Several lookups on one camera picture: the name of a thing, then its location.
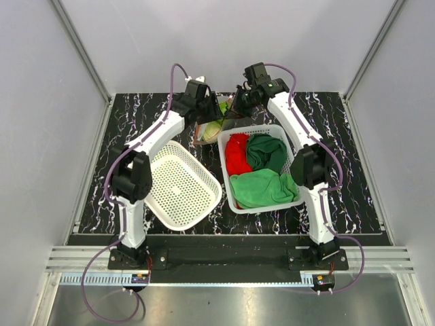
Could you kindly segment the green fake watermelon ball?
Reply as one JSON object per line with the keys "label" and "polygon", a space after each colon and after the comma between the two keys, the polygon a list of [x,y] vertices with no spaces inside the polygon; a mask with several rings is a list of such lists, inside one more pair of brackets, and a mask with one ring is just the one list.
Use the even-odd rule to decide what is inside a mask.
{"label": "green fake watermelon ball", "polygon": [[223,102],[219,104],[220,111],[223,116],[226,115],[226,112],[230,109],[230,104],[228,102]]}

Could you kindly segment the clear zip top bag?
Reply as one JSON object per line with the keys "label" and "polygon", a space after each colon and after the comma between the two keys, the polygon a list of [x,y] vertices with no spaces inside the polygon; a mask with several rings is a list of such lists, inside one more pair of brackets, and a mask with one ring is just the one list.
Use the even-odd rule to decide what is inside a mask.
{"label": "clear zip top bag", "polygon": [[[224,96],[219,95],[217,97],[218,104],[220,106],[221,112],[226,113],[232,104],[234,95]],[[195,133],[193,137],[193,145],[207,145],[216,143],[218,141],[218,136],[221,132],[231,129],[235,126],[235,119],[222,119],[213,122],[208,122],[206,124],[196,125]]]}

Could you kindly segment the green fake cabbage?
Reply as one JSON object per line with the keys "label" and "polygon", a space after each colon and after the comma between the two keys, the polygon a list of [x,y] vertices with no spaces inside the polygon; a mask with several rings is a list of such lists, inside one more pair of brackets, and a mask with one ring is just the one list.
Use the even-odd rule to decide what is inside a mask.
{"label": "green fake cabbage", "polygon": [[222,131],[221,122],[210,122],[206,125],[200,140],[206,143],[214,143]]}

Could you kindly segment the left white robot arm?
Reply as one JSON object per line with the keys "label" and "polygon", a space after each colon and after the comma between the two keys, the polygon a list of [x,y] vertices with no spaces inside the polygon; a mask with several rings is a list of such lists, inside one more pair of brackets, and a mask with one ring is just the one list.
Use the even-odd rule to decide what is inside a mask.
{"label": "left white robot arm", "polygon": [[167,228],[182,231],[204,219],[222,198],[218,180],[182,145],[173,141],[187,127],[222,116],[204,77],[188,78],[170,96],[161,116],[142,134],[115,149],[104,185],[106,199],[119,208],[119,239],[110,245],[110,270],[148,268],[144,208]]}

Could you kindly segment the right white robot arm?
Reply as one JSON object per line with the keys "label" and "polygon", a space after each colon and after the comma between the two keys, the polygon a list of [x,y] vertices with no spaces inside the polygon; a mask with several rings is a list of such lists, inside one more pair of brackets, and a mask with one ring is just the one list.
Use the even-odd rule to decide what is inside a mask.
{"label": "right white robot arm", "polygon": [[309,218],[311,244],[303,257],[317,269],[332,263],[340,247],[332,224],[328,193],[330,173],[339,166],[335,144],[323,139],[312,127],[294,100],[294,86],[288,86],[281,78],[273,79],[263,62],[250,65],[244,70],[246,81],[238,86],[232,104],[234,111],[243,117],[252,115],[254,109],[263,106],[275,116],[296,150],[290,165],[290,174],[299,187]]}

